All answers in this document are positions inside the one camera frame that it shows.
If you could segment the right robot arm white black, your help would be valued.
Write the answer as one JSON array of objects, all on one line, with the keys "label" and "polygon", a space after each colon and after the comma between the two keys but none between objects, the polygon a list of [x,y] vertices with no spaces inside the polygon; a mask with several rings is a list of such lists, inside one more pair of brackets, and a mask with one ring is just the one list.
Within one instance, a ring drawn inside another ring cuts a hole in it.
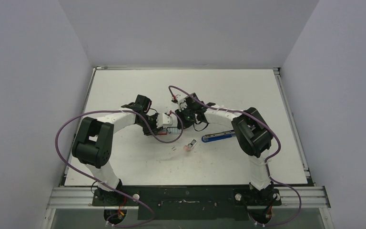
[{"label": "right robot arm white black", "polygon": [[272,180],[269,178],[261,154],[271,147],[273,137],[267,130],[264,119],[253,107],[244,111],[229,111],[215,103],[196,102],[197,98],[197,95],[192,93],[185,98],[176,95],[172,99],[177,105],[175,112],[183,121],[182,124],[177,124],[177,128],[187,129],[205,123],[233,130],[240,148],[253,163],[250,185],[254,188],[250,192],[250,198],[257,205],[265,203],[269,199],[269,191],[266,188],[271,185]]}]

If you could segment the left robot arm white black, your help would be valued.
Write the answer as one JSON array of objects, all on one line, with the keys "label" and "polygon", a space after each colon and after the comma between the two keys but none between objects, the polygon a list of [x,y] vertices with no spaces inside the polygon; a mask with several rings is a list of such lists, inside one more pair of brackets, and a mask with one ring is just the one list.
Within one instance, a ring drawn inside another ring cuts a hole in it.
[{"label": "left robot arm white black", "polygon": [[84,164],[97,179],[98,190],[105,200],[115,206],[122,202],[122,181],[109,162],[112,154],[113,135],[130,125],[142,127],[144,135],[158,134],[163,129],[162,115],[155,111],[150,115],[152,101],[137,95],[134,102],[124,104],[117,113],[100,118],[82,119],[71,153]]}]

